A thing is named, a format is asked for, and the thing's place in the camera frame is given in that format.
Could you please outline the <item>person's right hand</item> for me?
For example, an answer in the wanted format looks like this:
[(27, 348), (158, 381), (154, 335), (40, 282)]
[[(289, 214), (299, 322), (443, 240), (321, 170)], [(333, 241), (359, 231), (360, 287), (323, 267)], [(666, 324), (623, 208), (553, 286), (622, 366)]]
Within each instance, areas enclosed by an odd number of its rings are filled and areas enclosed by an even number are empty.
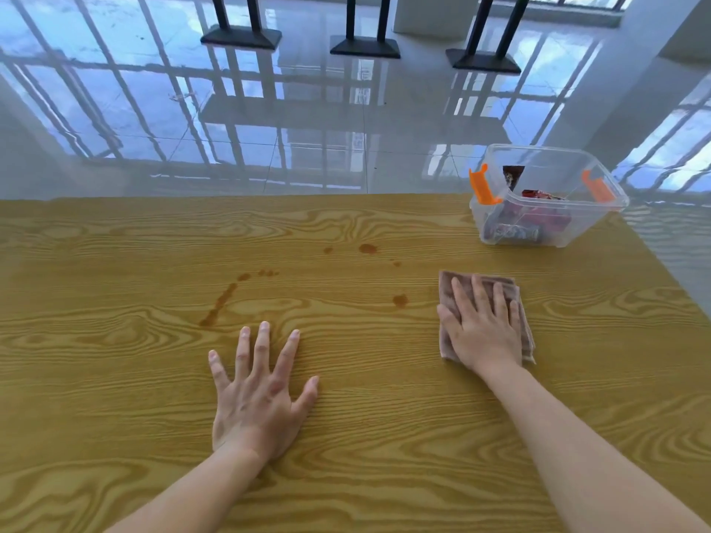
[(487, 384), (499, 373), (507, 374), (522, 367), (521, 334), (510, 326), (509, 305), (502, 284), (493, 286), (493, 321), (477, 319), (474, 304), (457, 278), (451, 280), (454, 297), (465, 329), (465, 350), (455, 351), (462, 365)]

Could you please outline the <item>person's left hand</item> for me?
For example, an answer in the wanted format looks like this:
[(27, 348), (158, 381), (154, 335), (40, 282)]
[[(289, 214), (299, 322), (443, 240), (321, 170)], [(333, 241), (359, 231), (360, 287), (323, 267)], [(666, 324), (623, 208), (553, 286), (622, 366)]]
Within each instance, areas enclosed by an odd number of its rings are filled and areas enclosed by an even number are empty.
[(304, 423), (291, 418), (289, 382), (301, 333), (291, 331), (271, 374), (260, 385), (252, 382), (251, 330), (242, 328), (236, 347), (235, 375), (223, 393), (217, 393), (212, 429), (213, 452), (226, 443), (243, 442), (268, 457), (283, 455), (296, 440)]

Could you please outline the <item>brown cleaning cloth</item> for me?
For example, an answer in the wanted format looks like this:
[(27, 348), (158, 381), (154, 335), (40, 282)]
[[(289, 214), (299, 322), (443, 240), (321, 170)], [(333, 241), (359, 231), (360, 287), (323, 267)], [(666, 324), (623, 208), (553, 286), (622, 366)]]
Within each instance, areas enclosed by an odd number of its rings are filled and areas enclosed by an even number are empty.
[[(457, 322), (461, 322), (461, 313), (458, 309), (456, 298), (454, 297), (454, 290), (451, 286), (451, 280), (453, 278), (457, 278), (470, 302), (474, 304), (474, 290), (471, 284), (472, 276), (473, 274), (460, 273), (456, 271), (440, 270), (439, 272), (438, 285), (440, 305), (445, 306), (456, 318)], [(513, 278), (503, 276), (481, 275), (481, 281), (491, 305), (493, 305), (494, 284), (502, 284), (503, 295), (508, 305), (510, 305), (511, 301), (517, 301), (521, 324), (522, 358), (525, 362), (535, 363), (533, 355), (535, 351), (535, 341), (525, 315), (523, 302), (520, 299), (520, 287), (516, 284)], [(449, 332), (443, 324), (440, 324), (439, 346), (440, 356), (442, 358), (459, 362), (457, 353), (452, 345)]]

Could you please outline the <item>person's left forearm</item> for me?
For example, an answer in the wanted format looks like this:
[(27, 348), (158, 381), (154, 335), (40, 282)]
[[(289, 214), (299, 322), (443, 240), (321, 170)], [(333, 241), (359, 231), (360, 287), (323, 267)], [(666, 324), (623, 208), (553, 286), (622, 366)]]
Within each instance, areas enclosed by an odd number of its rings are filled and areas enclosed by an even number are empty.
[(226, 443), (105, 533), (216, 533), (267, 460), (243, 442)]

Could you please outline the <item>person's right forearm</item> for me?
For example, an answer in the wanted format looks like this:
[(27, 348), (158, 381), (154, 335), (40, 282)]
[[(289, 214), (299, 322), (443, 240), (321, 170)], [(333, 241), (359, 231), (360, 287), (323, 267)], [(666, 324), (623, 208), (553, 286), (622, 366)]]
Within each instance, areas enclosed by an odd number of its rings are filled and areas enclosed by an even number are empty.
[(476, 371), (511, 417), (567, 531), (711, 533), (526, 369), (499, 361)]

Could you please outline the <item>brown liquid spill drops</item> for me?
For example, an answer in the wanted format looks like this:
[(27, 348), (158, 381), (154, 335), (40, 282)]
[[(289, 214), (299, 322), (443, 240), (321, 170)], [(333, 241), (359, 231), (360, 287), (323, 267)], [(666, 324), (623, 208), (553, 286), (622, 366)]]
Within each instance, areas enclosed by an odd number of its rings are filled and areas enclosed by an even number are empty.
[[(332, 254), (337, 254), (340, 249), (337, 249), (335, 246), (328, 245), (327, 247), (324, 247), (323, 250), (321, 251), (323, 255), (325, 255), (325, 258), (330, 259)], [(370, 255), (370, 256), (378, 256), (382, 254), (380, 253), (378, 247), (374, 244), (371, 243), (362, 243), (358, 246), (357, 252), (360, 254), (365, 254), (365, 255)], [(321, 260), (318, 260), (316, 264), (310, 263), (313, 258), (309, 259), (309, 254), (307, 254), (305, 257), (298, 257), (294, 261), (298, 265), (306, 266), (307, 271), (318, 271), (319, 273), (323, 274), (322, 271), (326, 269), (328, 266), (326, 264), (319, 263)], [(402, 266), (402, 261), (398, 258), (390, 258), (389, 259), (390, 263), (396, 267), (400, 268)], [(232, 298), (234, 293), (237, 290), (237, 287), (245, 281), (249, 281), (250, 279), (254, 277), (273, 277), (279, 275), (279, 270), (275, 268), (268, 267), (266, 264), (260, 268), (259, 270), (252, 270), (252, 271), (245, 271), (242, 272), (238, 277), (233, 282), (230, 282), (226, 289), (221, 293), (221, 295), (218, 296), (216, 299), (214, 306), (210, 311), (207, 313), (207, 315), (200, 320), (199, 325), (201, 327), (211, 327), (216, 324), (219, 318), (220, 311), (223, 309), (225, 304)]]

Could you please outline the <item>dark patterned snack packet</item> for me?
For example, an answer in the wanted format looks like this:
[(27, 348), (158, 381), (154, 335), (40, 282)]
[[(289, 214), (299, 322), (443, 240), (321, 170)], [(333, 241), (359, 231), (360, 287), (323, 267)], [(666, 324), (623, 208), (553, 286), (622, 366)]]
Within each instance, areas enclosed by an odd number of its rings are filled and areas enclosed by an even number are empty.
[(482, 241), (489, 244), (540, 244), (543, 231), (540, 226), (513, 224), (494, 218), (484, 224)]

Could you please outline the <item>red snack packet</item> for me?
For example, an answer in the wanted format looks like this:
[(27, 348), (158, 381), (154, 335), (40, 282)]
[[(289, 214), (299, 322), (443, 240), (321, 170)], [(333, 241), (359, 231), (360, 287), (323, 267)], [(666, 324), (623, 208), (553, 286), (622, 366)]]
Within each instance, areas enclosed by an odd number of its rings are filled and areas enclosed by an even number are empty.
[[(524, 189), (521, 196), (532, 200), (545, 200), (550, 202), (566, 202), (564, 197), (559, 197), (542, 190)], [(522, 221), (535, 225), (546, 232), (563, 231), (572, 221), (570, 209), (567, 205), (526, 205), (522, 211)]]

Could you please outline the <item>orange box latch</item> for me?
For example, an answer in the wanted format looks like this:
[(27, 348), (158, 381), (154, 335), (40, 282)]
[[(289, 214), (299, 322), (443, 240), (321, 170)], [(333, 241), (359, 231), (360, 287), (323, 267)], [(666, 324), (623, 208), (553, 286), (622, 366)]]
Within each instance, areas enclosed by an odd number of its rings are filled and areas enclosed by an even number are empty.
[(486, 173), (488, 172), (488, 163), (483, 162), (481, 167), (473, 171), (468, 170), (468, 179), (471, 188), (474, 191), (475, 198), (480, 205), (492, 206), (503, 202), (503, 198), (493, 195), (489, 187)]
[(616, 196), (606, 184), (604, 177), (592, 178), (591, 170), (583, 170), (581, 179), (595, 202), (607, 204), (616, 200)]

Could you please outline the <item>clear plastic storage box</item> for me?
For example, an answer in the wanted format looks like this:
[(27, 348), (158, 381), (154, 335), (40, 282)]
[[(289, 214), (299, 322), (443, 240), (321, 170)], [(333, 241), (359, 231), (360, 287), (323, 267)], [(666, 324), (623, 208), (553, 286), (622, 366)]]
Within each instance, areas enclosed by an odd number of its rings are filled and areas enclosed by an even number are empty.
[[(549, 203), (554, 206), (563, 204), (569, 207), (572, 216), (572, 221), (567, 228), (560, 232), (550, 233), (542, 229), (543, 240), (540, 244), (515, 244), (524, 247), (562, 249), (608, 214), (622, 212), (629, 205), (627, 194), (609, 170), (597, 158), (585, 151), (530, 145), (492, 144), (486, 148), (477, 169), (472, 170), (478, 170), (483, 162), (488, 163), (486, 178), (489, 187), (493, 195), (503, 198), (503, 202), (492, 206), (480, 205), (472, 190), (473, 196), (469, 208), (481, 241), (484, 224), (493, 221), (494, 218), (502, 222), (532, 226), (522, 221), (522, 211), (526, 205)], [(604, 177), (607, 186), (617, 197), (616, 200), (607, 204), (595, 202), (582, 182), (583, 170), (591, 170), (592, 178)], [(524, 198), (521, 196), (524, 189), (542, 190), (564, 197), (567, 201), (556, 203)]]

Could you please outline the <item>black metal table stand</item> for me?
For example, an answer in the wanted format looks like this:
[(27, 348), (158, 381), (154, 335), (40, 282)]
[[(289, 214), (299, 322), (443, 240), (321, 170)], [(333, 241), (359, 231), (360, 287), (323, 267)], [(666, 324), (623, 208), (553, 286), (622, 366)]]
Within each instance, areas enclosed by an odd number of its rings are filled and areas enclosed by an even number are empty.
[(477, 48), (490, 15), (493, 1), (494, 0), (480, 1), (466, 48), (447, 49), (447, 58), (451, 66), (457, 70), (519, 75), (522, 70), (511, 55), (508, 54), (508, 50), (530, 0), (516, 0), (501, 40), (494, 52), (478, 51)]
[(232, 26), (228, 20), (225, 0), (212, 0), (218, 24), (211, 27), (201, 38), (201, 44), (275, 51), (282, 39), (282, 32), (262, 25), (259, 0), (246, 0), (250, 18), (249, 26)]
[(330, 54), (386, 58), (398, 60), (401, 53), (397, 42), (386, 38), (386, 27), (389, 17), (391, 0), (380, 1), (378, 28), (375, 37), (358, 36), (355, 34), (356, 0), (346, 0), (346, 29), (343, 36), (332, 36)]

